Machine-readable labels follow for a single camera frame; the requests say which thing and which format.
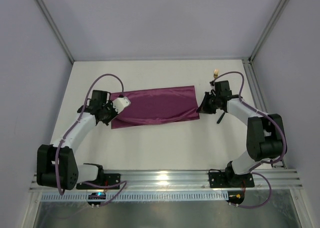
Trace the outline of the purple satin napkin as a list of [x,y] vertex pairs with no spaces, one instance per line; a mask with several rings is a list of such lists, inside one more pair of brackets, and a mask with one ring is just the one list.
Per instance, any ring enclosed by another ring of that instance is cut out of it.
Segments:
[[112,93],[129,99],[130,105],[111,122],[112,129],[194,121],[200,118],[195,87],[179,86]]

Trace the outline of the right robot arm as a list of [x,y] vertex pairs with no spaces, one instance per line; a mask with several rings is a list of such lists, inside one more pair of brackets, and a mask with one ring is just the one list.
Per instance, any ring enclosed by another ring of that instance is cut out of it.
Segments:
[[246,127],[246,150],[230,161],[224,170],[210,169],[208,181],[211,188],[253,188],[252,171],[262,164],[278,162],[287,152],[282,117],[264,113],[233,94],[229,82],[211,81],[211,91],[205,92],[197,113],[215,114],[217,110],[230,114]]

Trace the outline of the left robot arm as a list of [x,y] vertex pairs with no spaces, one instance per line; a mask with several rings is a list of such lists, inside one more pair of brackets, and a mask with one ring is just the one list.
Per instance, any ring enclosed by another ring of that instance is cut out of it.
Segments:
[[78,110],[72,126],[51,144],[37,150],[36,182],[39,186],[58,189],[60,194],[73,188],[99,188],[106,183],[103,166],[94,163],[78,165],[75,153],[87,134],[98,123],[108,125],[130,105],[127,97],[110,99],[110,92],[94,90]]

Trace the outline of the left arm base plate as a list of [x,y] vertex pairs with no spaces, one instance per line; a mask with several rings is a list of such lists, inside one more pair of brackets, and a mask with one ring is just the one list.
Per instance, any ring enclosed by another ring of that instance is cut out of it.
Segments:
[[93,181],[85,181],[76,185],[77,190],[119,190],[120,173],[101,173]]

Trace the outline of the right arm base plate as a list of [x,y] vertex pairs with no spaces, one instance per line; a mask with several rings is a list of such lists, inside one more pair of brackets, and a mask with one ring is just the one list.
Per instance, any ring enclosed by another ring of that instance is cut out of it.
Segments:
[[210,188],[254,188],[253,176],[249,174],[237,175],[231,171],[210,169],[208,171]]

